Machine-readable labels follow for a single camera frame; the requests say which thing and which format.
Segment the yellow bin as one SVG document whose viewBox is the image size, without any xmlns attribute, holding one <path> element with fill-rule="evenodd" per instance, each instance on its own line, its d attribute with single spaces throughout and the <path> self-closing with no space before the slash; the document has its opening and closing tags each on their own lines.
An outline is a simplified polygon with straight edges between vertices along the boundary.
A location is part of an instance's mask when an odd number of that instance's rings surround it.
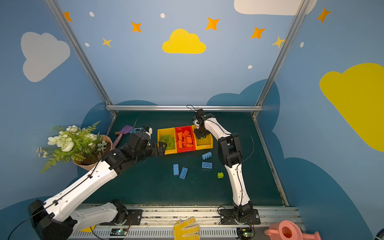
<svg viewBox="0 0 384 240">
<path fill-rule="evenodd" d="M 158 129 L 158 142 L 163 142 L 167 145 L 165 155 L 178 153 L 175 128 Z"/>
<path fill-rule="evenodd" d="M 211 134 L 209 134 L 205 138 L 198 139 L 195 132 L 194 132 L 194 130 L 196 130 L 196 129 L 197 129 L 197 127 L 195 125 L 192 125 L 196 151 L 212 149 L 214 146 L 213 136 Z"/>
</svg>

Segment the orange curved lego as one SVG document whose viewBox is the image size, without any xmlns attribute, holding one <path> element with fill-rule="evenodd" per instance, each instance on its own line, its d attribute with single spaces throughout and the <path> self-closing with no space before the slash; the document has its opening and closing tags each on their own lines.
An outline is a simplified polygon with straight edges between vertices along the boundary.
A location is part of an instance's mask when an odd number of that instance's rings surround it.
<svg viewBox="0 0 384 240">
<path fill-rule="evenodd" d="M 183 139 L 182 133 L 179 132 L 179 133 L 177 133 L 177 135 L 178 135 L 178 139 L 181 141 Z"/>
</svg>

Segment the long orange lego assembly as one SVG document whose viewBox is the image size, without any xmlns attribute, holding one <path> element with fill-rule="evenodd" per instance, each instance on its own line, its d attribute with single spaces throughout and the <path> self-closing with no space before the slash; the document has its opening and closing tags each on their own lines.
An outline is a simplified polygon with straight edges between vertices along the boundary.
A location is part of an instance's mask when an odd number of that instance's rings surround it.
<svg viewBox="0 0 384 240">
<path fill-rule="evenodd" d="M 185 148 L 186 147 L 186 144 L 185 142 L 181 141 L 181 140 L 178 140 L 178 148 L 179 149 L 182 149 L 182 148 Z"/>
</svg>

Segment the red bin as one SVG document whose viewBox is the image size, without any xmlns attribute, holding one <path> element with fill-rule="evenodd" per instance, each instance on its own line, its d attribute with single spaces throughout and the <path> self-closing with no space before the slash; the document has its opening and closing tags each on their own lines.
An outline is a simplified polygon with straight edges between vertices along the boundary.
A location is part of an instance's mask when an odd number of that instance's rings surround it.
<svg viewBox="0 0 384 240">
<path fill-rule="evenodd" d="M 193 151 L 195 151 L 195 150 L 196 150 L 196 149 L 195 149 L 195 139 L 194 139 L 194 136 L 193 136 L 192 126 L 176 127 L 175 130 L 176 130 L 177 151 L 178 151 L 178 153 L 186 153 L 186 152 L 193 152 Z M 192 143 L 191 145 L 188 145 L 188 144 L 187 144 L 187 140 L 185 139 L 183 142 L 185 142 L 186 147 L 185 147 L 185 148 L 182 148 L 182 149 L 179 149 L 179 148 L 178 148 L 178 140 L 179 140 L 179 139 L 178 139 L 178 135 L 177 135 L 177 133 L 179 133 L 179 132 L 182 133 L 182 132 L 184 132 L 185 130 L 187 130 L 187 131 L 190 132 L 193 143 Z"/>
</svg>

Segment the light blue lego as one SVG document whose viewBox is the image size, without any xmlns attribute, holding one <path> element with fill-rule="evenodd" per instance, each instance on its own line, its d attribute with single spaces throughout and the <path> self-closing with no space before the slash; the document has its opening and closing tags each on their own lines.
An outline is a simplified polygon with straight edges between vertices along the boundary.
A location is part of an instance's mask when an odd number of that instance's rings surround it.
<svg viewBox="0 0 384 240">
<path fill-rule="evenodd" d="M 208 152 L 202 155 L 202 160 L 207 160 L 212 157 L 212 152 Z"/>
</svg>

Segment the green lego upside-down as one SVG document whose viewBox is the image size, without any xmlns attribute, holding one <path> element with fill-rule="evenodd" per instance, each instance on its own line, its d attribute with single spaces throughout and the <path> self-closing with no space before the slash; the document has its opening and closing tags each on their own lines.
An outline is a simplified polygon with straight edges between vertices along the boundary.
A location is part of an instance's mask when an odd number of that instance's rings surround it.
<svg viewBox="0 0 384 240">
<path fill-rule="evenodd" d="M 170 138 L 171 138 L 170 135 L 162 135 L 161 142 L 168 143 L 170 141 Z"/>
</svg>

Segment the green lego studs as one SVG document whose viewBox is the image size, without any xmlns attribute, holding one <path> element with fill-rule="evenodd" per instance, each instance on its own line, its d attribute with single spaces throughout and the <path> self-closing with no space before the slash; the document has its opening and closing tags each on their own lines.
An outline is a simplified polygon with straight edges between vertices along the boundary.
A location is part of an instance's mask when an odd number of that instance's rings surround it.
<svg viewBox="0 0 384 240">
<path fill-rule="evenodd" d="M 175 142 L 167 143 L 167 150 L 173 150 L 173 149 L 175 149 Z"/>
</svg>

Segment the blue lego studs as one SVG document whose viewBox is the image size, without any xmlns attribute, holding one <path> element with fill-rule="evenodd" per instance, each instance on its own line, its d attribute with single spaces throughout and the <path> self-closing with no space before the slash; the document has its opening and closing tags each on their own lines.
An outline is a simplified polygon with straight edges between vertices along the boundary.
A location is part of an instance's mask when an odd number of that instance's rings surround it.
<svg viewBox="0 0 384 240">
<path fill-rule="evenodd" d="M 178 176 L 180 174 L 178 164 L 173 164 L 173 174 L 174 174 L 174 176 Z"/>
</svg>

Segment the blue lego upside-down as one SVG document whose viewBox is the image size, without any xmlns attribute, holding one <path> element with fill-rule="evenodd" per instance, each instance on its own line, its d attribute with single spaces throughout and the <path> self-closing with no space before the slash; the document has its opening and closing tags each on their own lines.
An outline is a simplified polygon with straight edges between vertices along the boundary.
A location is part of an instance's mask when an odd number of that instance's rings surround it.
<svg viewBox="0 0 384 240">
<path fill-rule="evenodd" d="M 188 173 L 188 168 L 183 167 L 180 173 L 180 179 L 185 180 Z"/>
</svg>

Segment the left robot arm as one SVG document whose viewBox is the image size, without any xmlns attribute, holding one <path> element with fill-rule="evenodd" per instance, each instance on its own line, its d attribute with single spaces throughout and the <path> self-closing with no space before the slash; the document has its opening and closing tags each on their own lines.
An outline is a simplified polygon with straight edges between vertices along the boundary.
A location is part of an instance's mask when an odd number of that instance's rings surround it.
<svg viewBox="0 0 384 240">
<path fill-rule="evenodd" d="M 66 240 L 77 231 L 101 223 L 124 225 L 127 208 L 119 201 L 78 211 L 77 207 L 107 182 L 116 178 L 137 162 L 165 154 L 167 144 L 151 140 L 152 128 L 131 134 L 121 148 L 106 153 L 88 173 L 59 194 L 32 202 L 28 211 L 32 227 L 41 240 Z"/>
</svg>

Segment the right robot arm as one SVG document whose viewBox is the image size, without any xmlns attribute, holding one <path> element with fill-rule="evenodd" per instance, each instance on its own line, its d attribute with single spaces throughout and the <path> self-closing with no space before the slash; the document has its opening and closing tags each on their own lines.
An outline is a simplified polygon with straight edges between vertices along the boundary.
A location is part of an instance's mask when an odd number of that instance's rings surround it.
<svg viewBox="0 0 384 240">
<path fill-rule="evenodd" d="M 194 133 L 198 139 L 212 135 L 218 141 L 218 156 L 231 183 L 234 218 L 239 223 L 245 222 L 254 209 L 243 178 L 243 150 L 239 135 L 227 131 L 213 114 L 206 114 L 202 109 L 195 110 L 193 123 L 197 127 Z"/>
</svg>

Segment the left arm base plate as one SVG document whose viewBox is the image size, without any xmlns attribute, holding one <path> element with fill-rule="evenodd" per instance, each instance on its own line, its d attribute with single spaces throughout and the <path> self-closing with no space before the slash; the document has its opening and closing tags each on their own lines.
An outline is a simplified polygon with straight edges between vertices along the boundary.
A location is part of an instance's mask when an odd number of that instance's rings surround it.
<svg viewBox="0 0 384 240">
<path fill-rule="evenodd" d="M 100 226 L 138 226 L 141 223 L 143 210 L 128 209 L 124 212 L 119 212 L 118 215 L 108 223 L 100 223 Z"/>
</svg>

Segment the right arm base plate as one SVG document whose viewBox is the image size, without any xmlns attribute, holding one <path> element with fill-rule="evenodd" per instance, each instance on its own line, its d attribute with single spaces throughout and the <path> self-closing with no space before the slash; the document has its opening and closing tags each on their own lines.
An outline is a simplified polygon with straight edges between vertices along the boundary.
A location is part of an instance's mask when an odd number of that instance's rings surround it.
<svg viewBox="0 0 384 240">
<path fill-rule="evenodd" d="M 261 219 L 258 210 L 254 209 L 250 215 L 240 216 L 234 209 L 226 209 L 223 206 L 217 210 L 220 221 L 219 225 L 260 225 Z"/>
</svg>

